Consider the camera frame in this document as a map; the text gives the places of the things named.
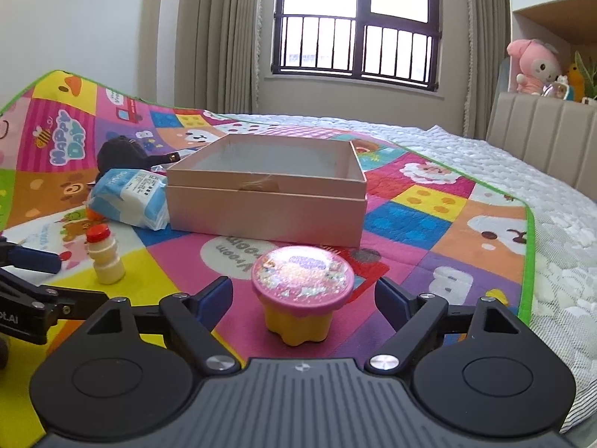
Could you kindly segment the pink yellow toy cup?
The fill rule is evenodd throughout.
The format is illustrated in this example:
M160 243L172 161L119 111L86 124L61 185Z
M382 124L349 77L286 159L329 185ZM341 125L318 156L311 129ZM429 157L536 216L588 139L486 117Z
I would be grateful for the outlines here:
M266 328L285 345L323 342L333 315L353 291L354 272L340 256L311 246L286 246L261 256L251 270Z

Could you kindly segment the blue white tissue pack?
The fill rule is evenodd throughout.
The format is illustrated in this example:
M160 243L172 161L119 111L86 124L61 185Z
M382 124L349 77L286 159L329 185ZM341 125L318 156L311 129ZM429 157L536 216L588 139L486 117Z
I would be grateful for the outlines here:
M169 224L164 175L141 169L111 169L92 187L90 211L111 221L161 231Z

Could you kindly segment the small red-capped white bottle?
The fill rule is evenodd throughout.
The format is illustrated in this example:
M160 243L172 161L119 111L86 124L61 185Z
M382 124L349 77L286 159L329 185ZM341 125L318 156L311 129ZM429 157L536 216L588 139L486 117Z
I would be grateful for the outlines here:
M107 224L95 224L86 231L86 249L101 284L111 285L124 278L118 243Z

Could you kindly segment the colourful cartoon play mat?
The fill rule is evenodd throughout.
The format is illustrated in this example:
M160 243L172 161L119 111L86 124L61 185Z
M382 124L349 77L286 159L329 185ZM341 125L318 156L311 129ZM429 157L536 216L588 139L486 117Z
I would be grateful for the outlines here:
M136 304L231 278L235 299L216 336L241 358L366 357L388 337L373 307L389 278L451 304L500 299L530 316L534 219L517 198L417 154L395 139L345 125L259 124L205 109L168 108L64 71L48 73L1 113L1 226L63 260L51 283L95 288L85 249L98 154L126 137L151 156L217 140L223 166L177 174L176 218L159 231L116 223L128 272L108 286ZM355 274L328 338L295 348L264 324L251 286L258 258L288 244L322 246Z

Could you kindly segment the black plush bear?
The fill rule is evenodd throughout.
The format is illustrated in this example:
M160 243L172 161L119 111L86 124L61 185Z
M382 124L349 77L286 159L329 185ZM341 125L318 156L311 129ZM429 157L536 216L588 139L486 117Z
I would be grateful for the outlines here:
M99 181L112 169L139 169L150 171L155 166L174 164L180 160L177 152L165 155L148 155L145 149L133 139L117 136L106 141L97 154L95 181Z

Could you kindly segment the pink cardboard box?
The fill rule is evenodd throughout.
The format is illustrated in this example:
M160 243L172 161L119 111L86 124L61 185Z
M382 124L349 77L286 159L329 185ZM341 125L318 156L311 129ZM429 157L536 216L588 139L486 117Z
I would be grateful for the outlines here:
M167 171L171 228L355 248L366 178L351 141L228 134Z

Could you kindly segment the beige padded headboard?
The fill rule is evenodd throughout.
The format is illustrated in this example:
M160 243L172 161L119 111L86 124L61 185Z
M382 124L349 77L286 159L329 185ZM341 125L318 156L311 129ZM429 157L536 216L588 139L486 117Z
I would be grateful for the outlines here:
M502 92L486 141L596 198L596 108L574 101Z

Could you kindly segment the beige curtain left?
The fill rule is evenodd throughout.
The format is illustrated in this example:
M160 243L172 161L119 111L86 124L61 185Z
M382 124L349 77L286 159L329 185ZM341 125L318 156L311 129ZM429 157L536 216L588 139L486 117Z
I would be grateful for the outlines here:
M143 0L138 95L253 113L259 104L263 0Z

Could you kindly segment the beige curtain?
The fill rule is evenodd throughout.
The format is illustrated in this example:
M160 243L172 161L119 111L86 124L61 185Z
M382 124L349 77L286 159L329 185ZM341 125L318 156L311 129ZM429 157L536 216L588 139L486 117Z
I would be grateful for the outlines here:
M469 14L469 75L463 135L483 140L506 47L511 37L510 0L466 0Z
M263 0L143 0L138 95L253 113L259 104Z

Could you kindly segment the pink plush bunny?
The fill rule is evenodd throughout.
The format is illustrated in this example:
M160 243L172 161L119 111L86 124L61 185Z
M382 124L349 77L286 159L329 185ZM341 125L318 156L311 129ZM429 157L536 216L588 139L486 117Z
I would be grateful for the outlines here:
M507 45L511 58L515 91L540 94L562 74L556 54L542 41L515 40Z

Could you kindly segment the yellow orange toy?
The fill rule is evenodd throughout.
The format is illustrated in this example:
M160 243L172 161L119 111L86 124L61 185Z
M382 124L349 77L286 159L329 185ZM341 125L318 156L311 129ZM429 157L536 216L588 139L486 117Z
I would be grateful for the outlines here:
M567 71L568 84L574 93L574 101L581 102L585 97L585 79L577 64L572 63Z

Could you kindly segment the dark framed window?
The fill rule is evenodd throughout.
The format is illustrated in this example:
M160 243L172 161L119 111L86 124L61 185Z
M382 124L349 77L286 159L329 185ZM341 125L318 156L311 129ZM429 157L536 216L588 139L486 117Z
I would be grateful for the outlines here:
M274 0L271 71L434 92L440 0Z

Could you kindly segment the beige curtain right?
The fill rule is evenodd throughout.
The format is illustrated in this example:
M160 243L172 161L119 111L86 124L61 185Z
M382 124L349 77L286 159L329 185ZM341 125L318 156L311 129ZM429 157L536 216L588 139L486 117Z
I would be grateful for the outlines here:
M466 0L469 14L469 75L463 135L483 140L506 47L511 37L510 0Z

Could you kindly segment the wooden shelf unit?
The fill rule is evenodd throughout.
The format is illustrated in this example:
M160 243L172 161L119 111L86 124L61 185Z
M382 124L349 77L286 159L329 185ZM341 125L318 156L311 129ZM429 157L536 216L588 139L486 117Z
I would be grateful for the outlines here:
M550 85L565 81L570 87L567 71L572 63L584 75L596 62L596 0L556 0L515 11L511 41L515 40L538 40L550 47L562 67ZM509 90L516 92L511 58Z

